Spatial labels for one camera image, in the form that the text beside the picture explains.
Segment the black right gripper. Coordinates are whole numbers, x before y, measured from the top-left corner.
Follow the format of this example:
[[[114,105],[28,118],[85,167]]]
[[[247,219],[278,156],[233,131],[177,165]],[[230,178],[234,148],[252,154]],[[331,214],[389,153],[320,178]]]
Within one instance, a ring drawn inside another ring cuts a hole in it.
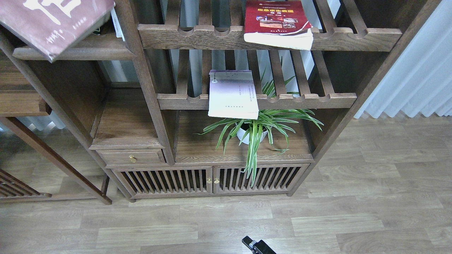
[[[272,248],[270,248],[263,240],[256,242],[249,236],[245,236],[244,238],[242,238],[242,243],[248,249],[251,249],[253,254],[276,254],[276,252]]]

